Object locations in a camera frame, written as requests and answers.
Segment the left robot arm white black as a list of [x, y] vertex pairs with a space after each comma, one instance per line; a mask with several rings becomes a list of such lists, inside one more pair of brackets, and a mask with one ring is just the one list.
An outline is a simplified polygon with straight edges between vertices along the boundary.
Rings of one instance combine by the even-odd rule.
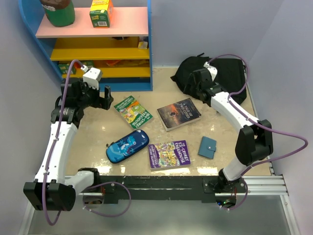
[[74, 136], [87, 107], [108, 110], [113, 102], [110, 86], [100, 91], [79, 79], [61, 84], [63, 98], [55, 101], [51, 113], [51, 129], [48, 146], [40, 169], [32, 182], [26, 182], [23, 192], [37, 211], [70, 211], [76, 196], [88, 189], [96, 192], [101, 188], [99, 171], [85, 167], [67, 179], [66, 165]]

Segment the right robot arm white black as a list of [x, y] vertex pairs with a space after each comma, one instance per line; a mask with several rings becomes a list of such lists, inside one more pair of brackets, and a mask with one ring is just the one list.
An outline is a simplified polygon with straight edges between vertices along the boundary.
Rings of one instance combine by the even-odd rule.
[[260, 121], [245, 111], [229, 97], [223, 86], [213, 81], [209, 69], [191, 72], [183, 92], [195, 94], [203, 103], [224, 116], [238, 132], [235, 157], [220, 170], [215, 186], [216, 191], [230, 192], [245, 170], [273, 153], [272, 133], [258, 126], [271, 128], [271, 123], [266, 119]]

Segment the black student backpack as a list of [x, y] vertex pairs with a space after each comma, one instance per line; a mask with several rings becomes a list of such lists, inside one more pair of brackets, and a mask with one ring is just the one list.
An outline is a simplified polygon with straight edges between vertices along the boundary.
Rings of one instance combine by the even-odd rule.
[[[194, 80], [189, 81], [189, 75], [196, 70], [204, 68], [204, 63], [209, 61], [210, 57], [204, 57], [203, 54], [190, 56], [180, 64], [175, 75], [171, 76], [178, 88], [183, 92], [186, 86], [190, 90], [185, 94], [200, 100], [197, 95]], [[217, 76], [214, 81], [220, 84], [228, 93], [239, 91], [245, 83], [244, 65], [240, 59], [215, 59], [210, 65], [217, 69]]]

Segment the teal card wallet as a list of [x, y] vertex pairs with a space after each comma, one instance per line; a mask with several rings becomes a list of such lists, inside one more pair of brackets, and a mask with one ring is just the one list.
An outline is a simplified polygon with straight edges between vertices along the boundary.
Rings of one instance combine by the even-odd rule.
[[216, 152], [216, 144], [217, 142], [215, 140], [203, 136], [198, 150], [198, 155], [208, 159], [213, 159]]

